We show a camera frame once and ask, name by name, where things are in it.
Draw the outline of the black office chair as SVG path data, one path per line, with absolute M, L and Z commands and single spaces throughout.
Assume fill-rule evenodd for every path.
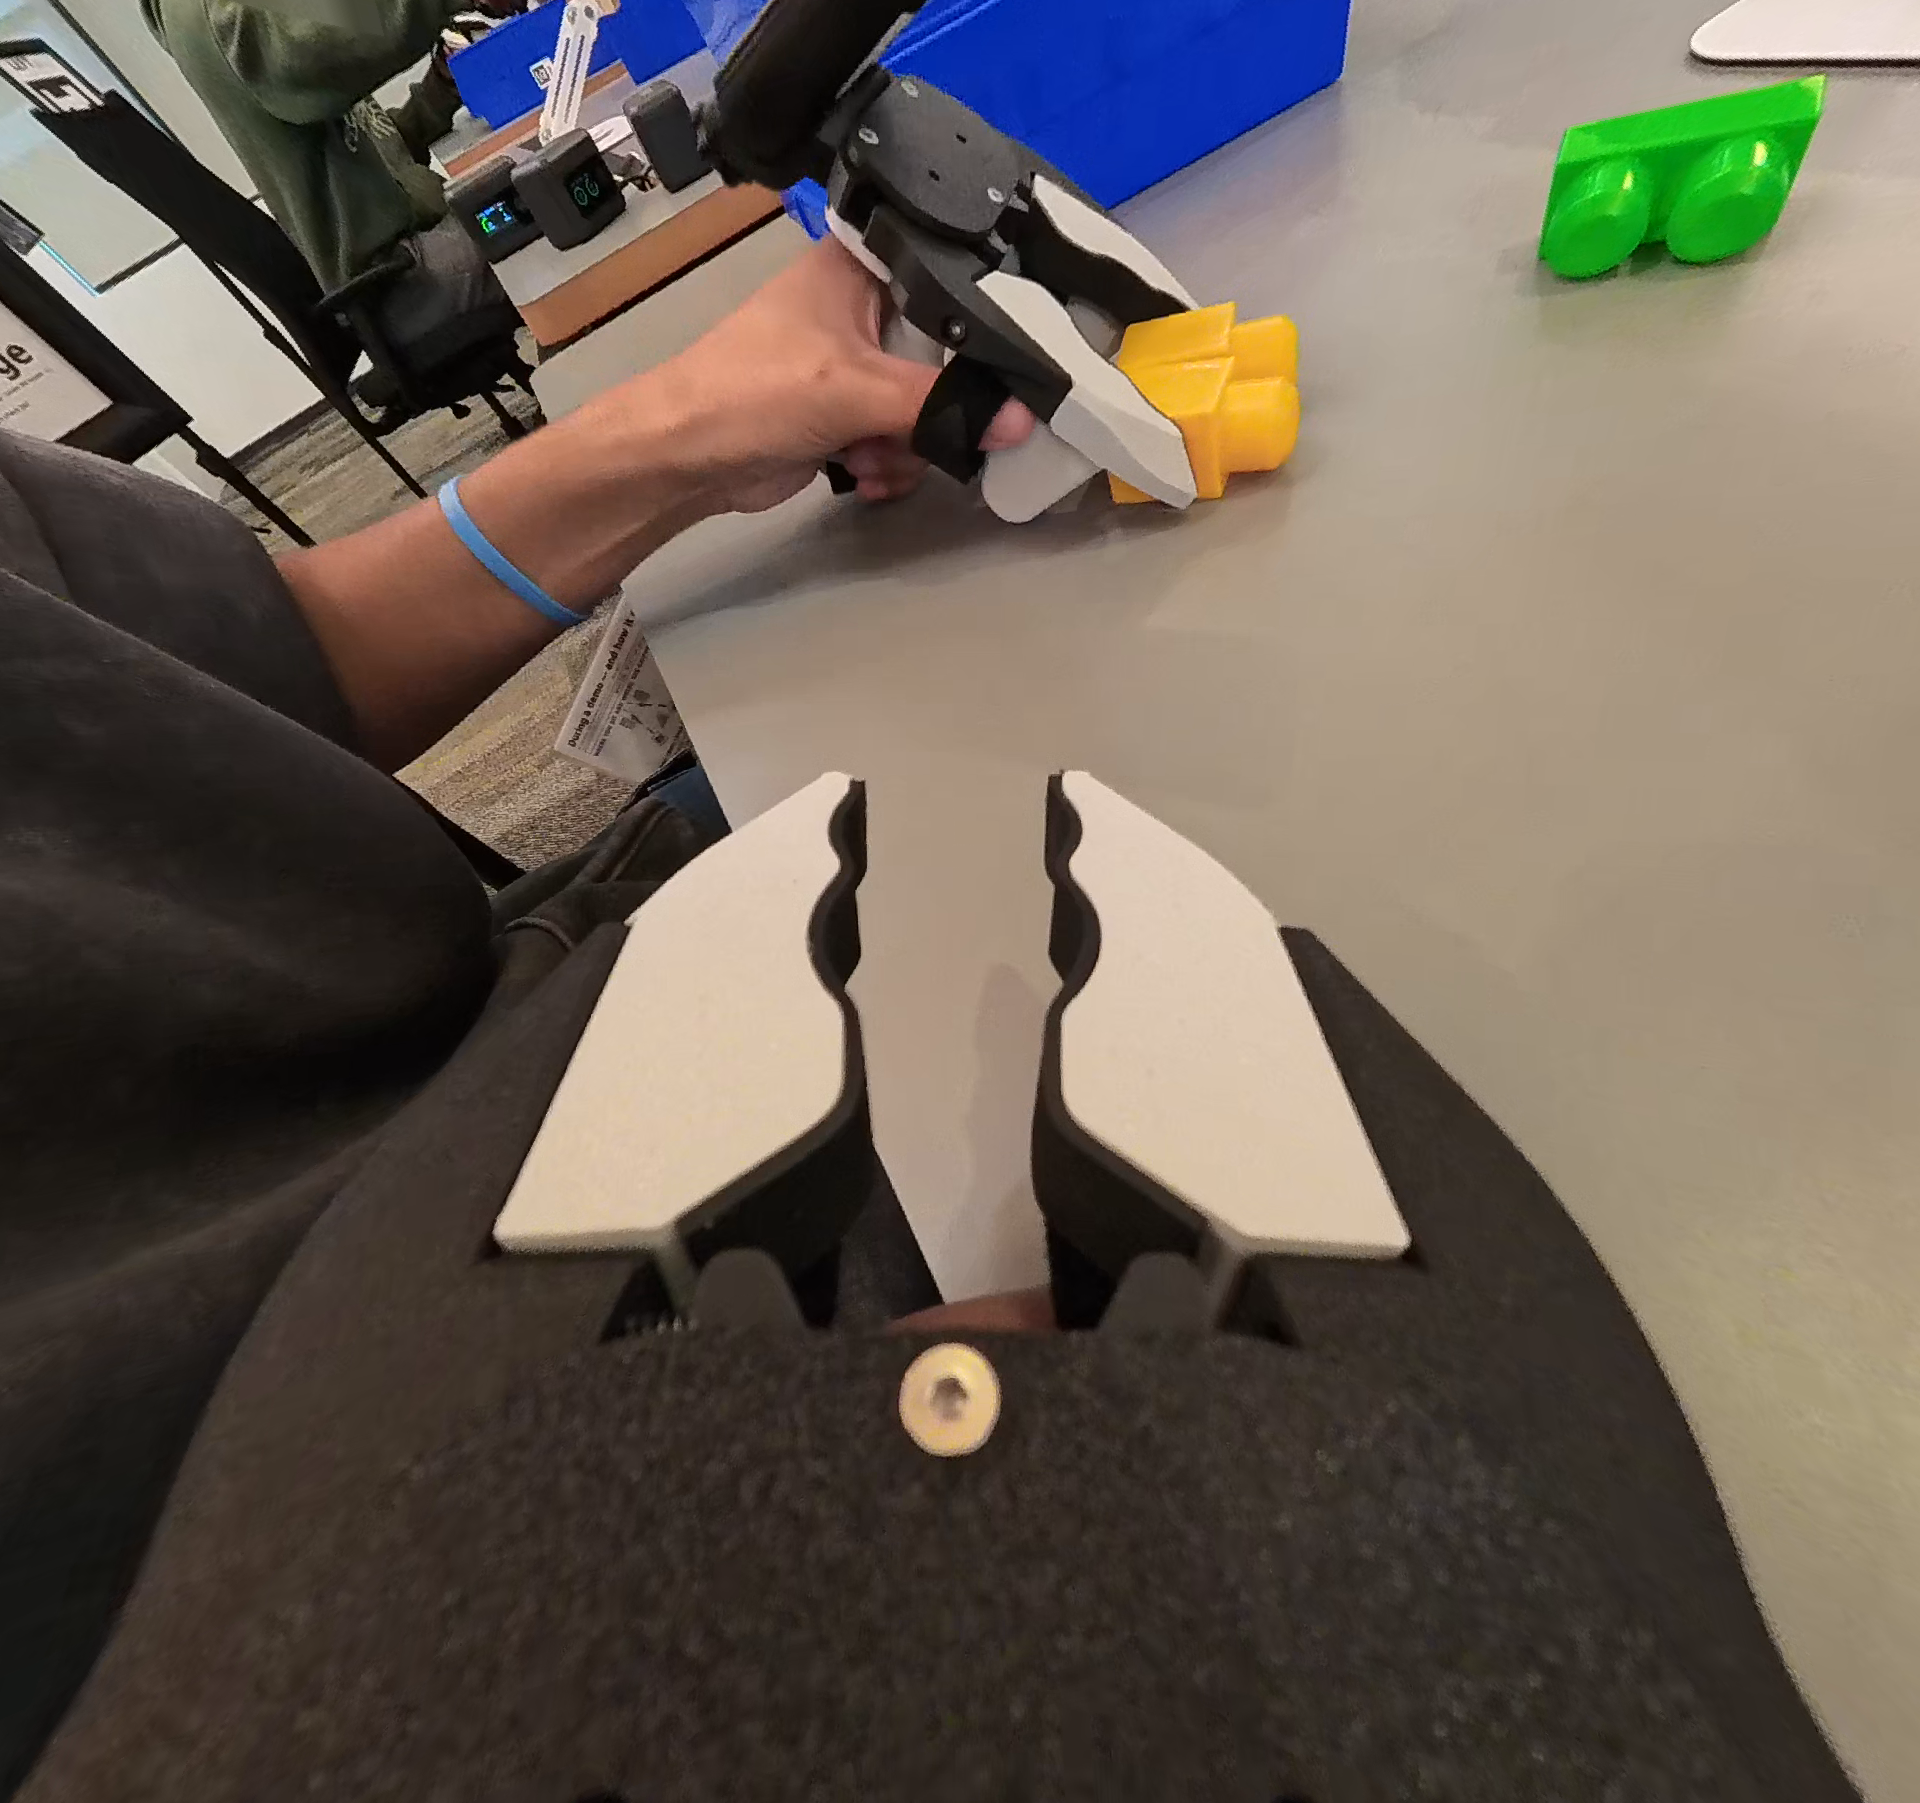
M 386 448 L 408 424 L 438 411 L 466 417 L 467 406 L 480 403 L 508 441 L 528 434 L 531 427 L 501 402 L 508 389 L 533 395 L 515 310 L 505 324 L 459 336 L 445 358 L 418 369 L 378 323 L 391 285 L 411 271 L 408 256 L 386 258 L 346 288 L 325 291 L 268 212 L 204 169 L 120 94 L 109 91 L 82 111 L 35 111 L 35 120 L 168 226 L 234 297 L 261 304 L 257 320 L 279 329 L 277 350 L 414 495 L 426 490 Z

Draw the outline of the person's left hand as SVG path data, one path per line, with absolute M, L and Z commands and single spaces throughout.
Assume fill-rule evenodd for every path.
M 913 495 L 929 471 L 913 438 L 940 373 L 883 350 L 890 308 L 850 254 L 817 244 L 659 366 L 671 514 L 763 514 L 827 463 L 862 500 Z

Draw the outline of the blue plastic bin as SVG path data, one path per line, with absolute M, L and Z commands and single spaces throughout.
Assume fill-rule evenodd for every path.
M 770 0 L 617 0 L 604 15 L 588 70 L 628 70 L 637 86 L 679 63 L 721 63 Z M 463 108 L 492 130 L 538 111 L 554 69 L 563 9 L 557 0 L 513 15 L 449 56 Z
M 1354 0 L 932 0 L 885 54 L 1119 206 L 1344 69 Z

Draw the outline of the blue wristband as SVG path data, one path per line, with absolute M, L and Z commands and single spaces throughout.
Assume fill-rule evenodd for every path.
M 467 557 L 489 573 L 498 588 L 505 591 L 525 610 L 559 630 L 574 630 L 588 622 L 593 615 L 590 612 L 576 612 L 554 597 L 486 537 L 467 512 L 462 481 L 457 477 L 441 485 L 434 500 L 451 537 L 462 544 Z

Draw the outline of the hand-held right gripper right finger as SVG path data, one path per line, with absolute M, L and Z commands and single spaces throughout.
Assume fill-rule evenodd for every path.
M 1032 1184 L 1065 1328 L 1262 1325 L 1275 1261 L 1414 1247 L 1276 917 L 1092 773 L 1046 785 Z

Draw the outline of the green two-stud block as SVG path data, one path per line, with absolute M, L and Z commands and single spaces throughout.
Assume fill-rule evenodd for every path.
M 1816 73 L 1570 127 L 1551 170 L 1541 265 L 1588 281 L 1648 248 L 1712 267 L 1763 244 L 1789 204 L 1827 83 Z

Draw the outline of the printed paper sheet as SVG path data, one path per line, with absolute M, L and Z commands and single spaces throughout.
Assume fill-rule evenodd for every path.
M 637 787 L 683 757 L 686 728 L 628 591 L 614 595 L 598 623 L 552 749 L 567 763 Z

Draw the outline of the person's dark sweatshirt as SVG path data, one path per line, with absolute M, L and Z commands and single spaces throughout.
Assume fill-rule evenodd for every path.
M 83 449 L 2 470 L 2 1771 L 93 1671 L 268 1288 L 496 999 L 725 818 L 679 763 L 492 897 L 369 760 L 215 500 Z

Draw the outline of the person's left forearm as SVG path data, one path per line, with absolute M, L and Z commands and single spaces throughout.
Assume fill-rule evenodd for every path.
M 544 424 L 462 481 L 472 519 L 567 606 L 595 614 L 691 521 L 671 514 L 656 386 Z M 279 562 L 342 689 L 357 752 L 395 772 L 428 752 L 563 630 L 498 588 L 434 496 Z

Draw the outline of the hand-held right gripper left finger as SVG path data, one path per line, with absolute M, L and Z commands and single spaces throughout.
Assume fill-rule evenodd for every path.
M 673 873 L 607 981 L 492 1220 L 510 1259 L 646 1264 L 689 1317 L 713 1264 L 791 1286 L 876 1192 L 860 963 L 867 785 L 827 772 Z

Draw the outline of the black framed sign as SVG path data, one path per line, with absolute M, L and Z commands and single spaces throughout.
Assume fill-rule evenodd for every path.
M 142 119 L 116 89 L 39 38 L 4 39 L 4 96 L 45 136 L 55 125 Z M 39 275 L 17 241 L 35 248 L 39 235 L 4 209 L 4 433 L 83 448 L 128 465 L 162 448 L 198 448 L 187 409 Z

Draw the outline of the grey desk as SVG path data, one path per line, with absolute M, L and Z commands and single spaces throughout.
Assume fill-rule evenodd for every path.
M 1628 1293 L 1861 1789 L 1917 1799 L 1917 76 L 1839 73 L 1739 265 L 1534 258 L 1567 125 L 1738 0 L 1357 0 L 1341 83 L 1136 197 L 1305 338 L 1195 519 L 946 482 L 699 526 L 637 610 L 725 813 L 871 791 L 879 1156 L 1033 1286 L 1043 787 L 1310 927 Z

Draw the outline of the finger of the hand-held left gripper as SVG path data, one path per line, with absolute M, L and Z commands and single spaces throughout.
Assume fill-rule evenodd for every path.
M 1006 271 L 976 290 L 991 306 L 989 334 L 973 346 L 993 383 L 989 416 L 1019 402 L 1036 422 L 1020 448 L 987 455 L 979 486 L 991 514 L 1040 515 L 1099 473 L 1176 512 L 1198 500 L 1183 433 L 1083 334 L 1066 301 Z
M 1079 189 L 1032 175 L 1025 194 L 1023 277 L 1063 304 L 1085 304 L 1117 327 L 1200 308 L 1158 256 Z

